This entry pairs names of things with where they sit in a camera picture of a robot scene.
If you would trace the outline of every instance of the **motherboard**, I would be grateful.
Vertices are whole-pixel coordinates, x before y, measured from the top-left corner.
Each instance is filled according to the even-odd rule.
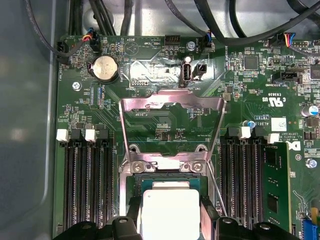
[[[54,235],[80,221],[102,228],[123,213],[125,141],[132,152],[170,157],[207,151],[217,132],[211,156],[221,193],[211,199],[217,211],[223,214],[222,201],[227,215],[247,228],[271,222],[311,239],[304,229],[311,218],[318,224],[312,209],[320,209],[319,61],[268,40],[228,47],[210,38],[100,37],[60,59]],[[80,40],[66,36],[59,44],[71,48]],[[293,45],[320,50],[318,41]],[[122,121],[122,99],[163,90],[222,99],[219,128],[214,127],[217,111],[178,102],[131,109]],[[210,194],[209,177],[197,171],[141,173],[141,167],[126,178],[126,206],[155,179],[187,179],[202,195]]]

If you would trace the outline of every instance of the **gray metal case wall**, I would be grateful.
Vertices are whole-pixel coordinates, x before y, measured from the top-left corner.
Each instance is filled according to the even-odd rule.
[[[84,29],[95,25],[84,1]],[[308,6],[317,0],[305,0]],[[193,0],[174,3],[189,20],[208,29]],[[66,32],[66,0],[31,0],[44,35],[53,44]],[[120,31],[124,0],[105,0]],[[235,37],[227,1],[209,4],[226,36]],[[282,0],[238,0],[238,20],[247,35],[274,28],[297,14]],[[22,0],[3,0],[0,7],[0,239],[52,238],[54,189],[55,105],[57,64],[42,46],[27,18]],[[297,38],[319,36],[304,20],[292,29]],[[178,21],[164,0],[134,0],[131,35],[196,33]]]

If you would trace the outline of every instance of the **white dimm latch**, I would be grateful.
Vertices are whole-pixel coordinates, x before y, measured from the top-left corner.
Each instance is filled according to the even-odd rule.
[[[59,142],[65,142],[65,143],[69,142],[70,135],[69,135],[68,129],[58,129],[56,131],[56,139]]]
[[[97,140],[96,130],[94,129],[86,129],[85,130],[85,140],[90,143],[95,143]]]
[[[238,133],[239,139],[249,139],[251,137],[251,130],[249,126],[240,127],[240,131]]]
[[[269,133],[266,140],[268,144],[274,144],[276,142],[279,142],[279,138],[279,133]]]

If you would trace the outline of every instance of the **black cable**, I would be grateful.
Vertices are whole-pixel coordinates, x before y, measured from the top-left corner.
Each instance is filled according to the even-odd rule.
[[[193,25],[188,19],[185,18],[185,16],[182,15],[182,13],[178,10],[176,5],[172,2],[172,0],[164,0],[168,8],[171,10],[171,12],[185,25],[187,25],[189,28],[191,28],[196,33],[200,34],[201,36],[204,36],[207,34],[207,32],[202,31],[200,28]]]
[[[289,6],[297,13],[302,14],[304,11],[308,10],[308,7],[303,4],[300,0],[286,0]],[[318,13],[313,13],[307,17],[309,20],[313,21],[318,28],[320,28],[320,15]]]
[[[210,7],[208,5],[207,0],[194,0],[196,7],[199,10],[199,13],[201,14],[203,20],[209,27],[210,31],[214,34],[215,38],[222,44],[227,46],[241,46],[241,45],[247,45],[252,44],[257,41],[270,38],[278,33],[283,33],[286,30],[292,28],[293,26],[300,23],[302,20],[313,14],[315,11],[320,9],[320,1],[318,1],[316,4],[314,4],[312,7],[307,9],[305,12],[300,14],[299,16],[296,16],[292,18],[290,21],[274,28],[269,31],[266,31],[264,33],[255,35],[255,36],[249,36],[249,37],[243,37],[243,38],[226,38],[222,34],[222,32],[219,29],[219,26],[217,22],[215,21],[214,16],[212,15],[212,12],[210,10]]]
[[[114,26],[111,22],[109,12],[106,9],[106,6],[105,6],[103,0],[96,0],[96,5],[97,5],[97,7],[98,7],[103,19],[104,19],[105,27],[107,28],[109,35],[116,36],[116,31],[115,31]]]
[[[295,46],[290,46],[289,49],[291,49],[292,51],[298,53],[298,54],[302,54],[304,56],[307,57],[320,57],[320,53],[313,53],[313,52],[307,52],[307,51],[303,51]]]
[[[82,0],[75,0],[75,23],[74,31],[76,35],[82,35]]]
[[[68,35],[75,34],[75,3],[76,0],[70,0]]]
[[[238,22],[237,12],[236,12],[236,0],[229,0],[229,17],[230,17],[231,25],[235,33],[238,35],[238,37],[246,38],[247,35],[244,33],[244,31],[242,30]]]
[[[97,6],[97,2],[95,0],[89,0],[89,3],[91,5],[91,8],[92,8],[92,11],[93,11],[93,14],[95,16],[95,19],[99,25],[99,28],[100,28],[100,31],[103,35],[108,35],[108,31],[107,31],[107,28],[105,26],[105,23],[104,23],[104,20],[101,16],[101,13],[98,9],[98,6]]]
[[[132,15],[132,0],[124,0],[124,17],[121,25],[120,35],[127,36],[129,33],[131,15]]]
[[[30,3],[30,0],[24,0],[24,3],[25,3],[25,9],[26,9],[26,12],[28,14],[28,18],[29,18],[29,21],[30,23],[32,24],[32,28],[34,30],[34,32],[38,35],[41,43],[47,48],[49,49],[51,52],[53,52],[55,55],[57,56],[60,56],[60,57],[63,57],[63,58],[68,58],[70,56],[72,56],[73,54],[75,54],[84,44],[84,41],[80,40],[69,52],[67,53],[64,53],[64,52],[60,52],[58,51],[57,49],[55,49],[53,46],[50,45],[50,43],[48,43],[48,41],[46,40],[45,36],[42,34],[38,24],[37,24],[37,21],[36,21],[36,18],[35,18],[35,15],[34,15],[34,12],[32,11],[32,7],[31,7],[31,3]]]

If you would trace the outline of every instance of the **blue connector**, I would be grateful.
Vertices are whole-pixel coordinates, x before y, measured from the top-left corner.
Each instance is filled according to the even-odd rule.
[[[304,240],[317,240],[318,226],[314,225],[311,220],[305,219],[302,221],[303,239]]]

